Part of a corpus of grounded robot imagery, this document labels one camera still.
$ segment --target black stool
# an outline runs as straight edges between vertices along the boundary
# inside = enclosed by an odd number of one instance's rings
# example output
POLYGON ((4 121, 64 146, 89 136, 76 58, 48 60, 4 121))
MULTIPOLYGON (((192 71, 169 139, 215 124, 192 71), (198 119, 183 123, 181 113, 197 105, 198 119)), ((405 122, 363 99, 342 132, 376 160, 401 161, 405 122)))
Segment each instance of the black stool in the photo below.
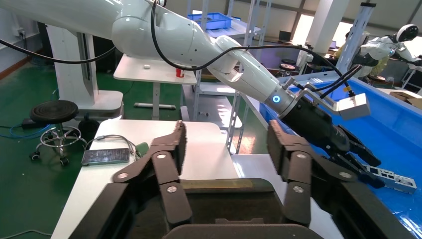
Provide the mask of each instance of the black stool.
POLYGON ((285 77, 289 76, 290 72, 294 72, 296 67, 289 64, 280 64, 280 71, 276 73, 276 77, 285 77))
POLYGON ((369 80, 373 80, 376 82, 381 82, 381 83, 385 83, 386 79, 382 76, 374 76, 374 75, 368 75, 369 80))
POLYGON ((292 66, 296 65, 296 61, 290 60, 290 59, 281 59, 281 63, 292 65, 292 66))
POLYGON ((77 141, 82 141, 85 146, 87 142, 81 137, 79 129, 71 126, 63 127, 62 123, 70 121, 78 114, 78 106, 70 101, 48 101, 41 103, 31 109, 29 117, 37 123, 54 124, 56 127, 45 131, 41 137, 35 152, 30 154, 31 160, 39 159, 39 148, 47 146, 51 148, 59 148, 60 163, 62 166, 69 164, 69 160, 65 158, 63 148, 77 141))

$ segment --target blue container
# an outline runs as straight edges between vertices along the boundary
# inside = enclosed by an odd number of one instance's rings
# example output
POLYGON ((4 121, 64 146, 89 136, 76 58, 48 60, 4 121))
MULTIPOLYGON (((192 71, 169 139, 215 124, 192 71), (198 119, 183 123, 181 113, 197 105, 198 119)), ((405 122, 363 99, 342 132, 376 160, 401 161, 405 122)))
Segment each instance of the blue container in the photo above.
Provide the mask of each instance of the blue container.
MULTIPOLYGON (((329 83, 316 85, 322 87, 329 83)), ((348 121, 332 116, 333 122, 355 134, 382 161, 380 168, 415 180, 418 189, 413 195, 388 188, 369 188, 416 238, 422 239, 422 111, 361 81, 350 80, 349 84, 355 93, 366 93, 371 115, 348 121)), ((340 87, 330 97, 338 101, 348 95, 340 87)), ((266 121, 277 118, 277 114, 264 104, 259 111, 266 121)), ((279 123, 285 132, 293 133, 281 121, 279 123)), ((320 148, 314 149, 325 154, 320 148)))
MULTIPOLYGON (((202 14, 189 14, 188 18, 195 21, 199 25, 201 24, 202 14)), ((208 13, 207 19, 207 30, 214 30, 220 28, 231 27, 231 18, 219 13, 219 12, 210 12, 208 13)))

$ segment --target humanoid robot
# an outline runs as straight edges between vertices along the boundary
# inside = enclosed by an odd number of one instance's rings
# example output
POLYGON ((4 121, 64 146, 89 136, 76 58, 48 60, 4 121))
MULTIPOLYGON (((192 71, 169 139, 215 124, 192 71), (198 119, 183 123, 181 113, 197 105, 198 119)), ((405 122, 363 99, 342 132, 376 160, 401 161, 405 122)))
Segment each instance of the humanoid robot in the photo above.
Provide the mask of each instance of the humanoid robot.
POLYGON ((422 60, 413 57, 406 48, 404 42, 411 41, 418 36, 419 29, 416 25, 408 24, 403 26, 394 35, 376 37, 360 47, 360 56, 367 59, 367 65, 357 73, 357 77, 365 77, 372 69, 386 57, 396 55, 399 60, 409 64, 411 69, 422 65, 422 60))

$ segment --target blue cable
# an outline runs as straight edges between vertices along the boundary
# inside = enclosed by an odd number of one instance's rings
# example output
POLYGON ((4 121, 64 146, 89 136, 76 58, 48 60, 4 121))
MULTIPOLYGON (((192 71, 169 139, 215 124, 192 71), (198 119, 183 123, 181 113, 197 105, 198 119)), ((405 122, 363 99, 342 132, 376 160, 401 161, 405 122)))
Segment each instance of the blue cable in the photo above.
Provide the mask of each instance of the blue cable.
POLYGON ((46 127, 44 127, 43 129, 41 129, 41 130, 39 130, 39 131, 37 131, 37 132, 35 132, 35 133, 32 133, 32 134, 29 134, 29 135, 17 135, 17 134, 14 134, 13 133, 13 128, 15 128, 15 127, 17 127, 17 126, 19 126, 20 124, 17 124, 17 125, 15 125, 15 126, 12 126, 10 129, 9 129, 9 133, 10 133, 10 135, 3 135, 3 134, 0 134, 0 137, 4 137, 4 138, 26 138, 26 139, 32 139, 32 138, 38 138, 39 136, 37 135, 37 134, 39 134, 39 133, 41 133, 41 132, 43 132, 43 131, 45 131, 50 125, 47 125, 46 127))
POLYGON ((35 132, 35 133, 32 133, 32 134, 30 134, 30 135, 16 135, 16 134, 14 134, 13 133, 13 128, 15 128, 15 127, 17 127, 17 126, 19 126, 20 124, 17 124, 17 125, 15 125, 15 126, 12 126, 10 129, 9 129, 9 133, 10 133, 10 135, 12 135, 13 137, 15 137, 15 138, 29 138, 29 137, 31 137, 31 136, 34 136, 34 135, 36 135, 36 134, 39 134, 39 133, 41 133, 41 132, 43 132, 43 131, 45 131, 50 125, 47 125, 46 127, 44 127, 43 129, 40 129, 39 131, 37 131, 37 132, 35 132))
MULTIPOLYGON (((54 96, 54 95, 56 95, 56 97, 57 97, 57 98, 59 98, 58 93, 59 93, 59 88, 57 88, 55 91, 53 91, 53 93, 51 94, 50 100, 53 100, 53 96, 54 96)), ((14 133, 13 133, 13 128, 18 127, 18 126, 21 126, 21 124, 20 124, 20 123, 18 123, 18 124, 16 124, 16 125, 12 126, 12 127, 9 129, 9 133, 10 133, 10 135, 0 134, 0 137, 3 137, 3 138, 27 138, 27 139, 38 138, 39 136, 38 136, 37 134, 39 134, 39 133, 41 133, 41 132, 45 131, 45 130, 46 130, 46 129, 50 126, 50 125, 47 125, 47 126, 46 126, 46 127, 44 127, 43 129, 41 129, 41 130, 39 130, 39 131, 37 131, 37 132, 35 132, 35 133, 32 133, 32 134, 30 134, 30 135, 17 135, 17 134, 14 134, 14 133)))

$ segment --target white robot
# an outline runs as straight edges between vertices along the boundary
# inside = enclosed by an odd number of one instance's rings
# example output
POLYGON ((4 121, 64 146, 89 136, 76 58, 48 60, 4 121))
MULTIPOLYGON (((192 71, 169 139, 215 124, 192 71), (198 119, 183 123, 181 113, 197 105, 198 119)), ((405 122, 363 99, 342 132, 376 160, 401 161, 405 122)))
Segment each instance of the white robot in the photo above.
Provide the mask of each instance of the white robot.
POLYGON ((408 63, 411 69, 421 66, 421 59, 413 57, 404 45, 405 41, 413 40, 418 33, 419 29, 416 25, 408 24, 392 36, 376 37, 362 45, 360 56, 366 58, 368 65, 361 69, 358 76, 367 76, 378 61, 387 56, 393 56, 395 53, 399 56, 399 60, 408 63))
POLYGON ((156 4, 153 0, 0 0, 1 8, 39 22, 111 39, 120 51, 132 57, 161 59, 164 55, 167 61, 181 67, 202 66, 217 58, 207 67, 214 76, 267 104, 310 143, 329 154, 354 151, 350 135, 334 126, 318 105, 347 120, 362 117, 370 114, 365 94, 334 102, 322 99, 318 89, 309 86, 295 95, 288 89, 295 84, 292 79, 281 84, 248 51, 227 51, 240 46, 232 38, 214 39, 194 21, 156 4), (234 70, 237 62, 243 65, 243 73, 234 70))

